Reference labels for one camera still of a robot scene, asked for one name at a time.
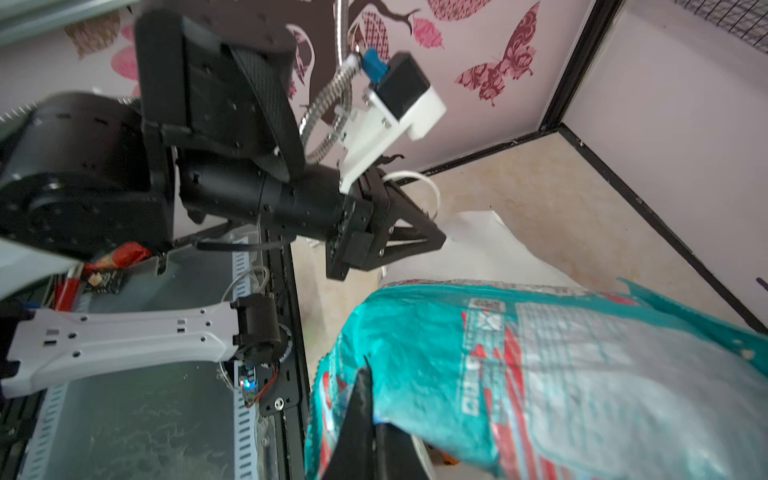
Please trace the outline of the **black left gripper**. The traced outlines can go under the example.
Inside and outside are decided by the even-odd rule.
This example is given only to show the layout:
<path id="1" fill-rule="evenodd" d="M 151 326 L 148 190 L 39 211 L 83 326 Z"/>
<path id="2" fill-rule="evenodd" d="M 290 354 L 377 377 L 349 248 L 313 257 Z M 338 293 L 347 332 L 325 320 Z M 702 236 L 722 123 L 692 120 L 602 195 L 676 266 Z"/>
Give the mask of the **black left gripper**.
<path id="1" fill-rule="evenodd" d="M 446 240 L 438 225 L 402 189 L 369 168 L 344 196 L 325 241 L 326 277 L 342 281 L 351 270 L 372 271 L 436 251 Z"/>

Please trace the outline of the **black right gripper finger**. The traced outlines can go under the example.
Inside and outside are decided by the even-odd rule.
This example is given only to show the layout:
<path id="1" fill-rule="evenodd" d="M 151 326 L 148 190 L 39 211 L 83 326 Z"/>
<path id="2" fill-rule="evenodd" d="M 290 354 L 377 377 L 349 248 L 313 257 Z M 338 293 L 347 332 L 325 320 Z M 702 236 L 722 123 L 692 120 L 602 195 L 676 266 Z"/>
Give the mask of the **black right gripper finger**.
<path id="1" fill-rule="evenodd" d="M 427 479 L 429 454 L 421 440 L 374 421 L 373 373 L 358 370 L 340 436 L 324 479 Z"/>

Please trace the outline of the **floral paper bag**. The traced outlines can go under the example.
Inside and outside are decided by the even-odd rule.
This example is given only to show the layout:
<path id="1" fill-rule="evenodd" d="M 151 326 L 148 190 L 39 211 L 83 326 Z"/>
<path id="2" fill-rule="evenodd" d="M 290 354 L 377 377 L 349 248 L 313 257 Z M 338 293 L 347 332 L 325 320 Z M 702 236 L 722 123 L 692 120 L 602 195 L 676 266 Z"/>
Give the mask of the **floral paper bag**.
<path id="1" fill-rule="evenodd" d="M 458 212 L 437 225 L 446 235 L 443 246 L 384 267 L 379 274 L 380 288 L 411 281 L 543 290 L 583 288 L 535 256 L 493 210 Z"/>

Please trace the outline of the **teal snack bag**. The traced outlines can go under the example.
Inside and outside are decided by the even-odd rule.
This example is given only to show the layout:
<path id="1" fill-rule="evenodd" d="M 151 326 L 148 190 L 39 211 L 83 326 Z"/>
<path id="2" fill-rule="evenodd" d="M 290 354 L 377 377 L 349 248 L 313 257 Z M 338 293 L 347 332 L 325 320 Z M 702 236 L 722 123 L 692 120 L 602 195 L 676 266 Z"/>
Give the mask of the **teal snack bag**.
<path id="1" fill-rule="evenodd" d="M 376 423 L 498 477 L 765 478 L 766 337 L 629 289 L 375 291 L 319 362 L 306 475 L 327 471 L 369 368 Z"/>

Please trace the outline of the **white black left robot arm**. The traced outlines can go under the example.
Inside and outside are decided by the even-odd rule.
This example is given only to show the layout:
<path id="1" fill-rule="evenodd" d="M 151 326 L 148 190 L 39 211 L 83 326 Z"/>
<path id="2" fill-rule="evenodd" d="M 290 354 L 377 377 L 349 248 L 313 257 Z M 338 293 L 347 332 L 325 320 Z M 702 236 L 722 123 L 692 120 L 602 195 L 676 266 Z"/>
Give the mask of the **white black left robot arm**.
<path id="1" fill-rule="evenodd" d="M 438 250 L 444 233 L 378 161 L 423 138 L 445 105 L 408 53 L 341 57 L 302 120 L 289 102 L 294 34 L 264 1 L 154 1 L 133 29 L 138 100 L 74 92 L 1 122 L 1 238 L 30 256 L 1 294 L 128 242 L 173 244 L 174 205 L 228 227 L 263 223 L 276 247 L 326 245 L 329 278 Z"/>

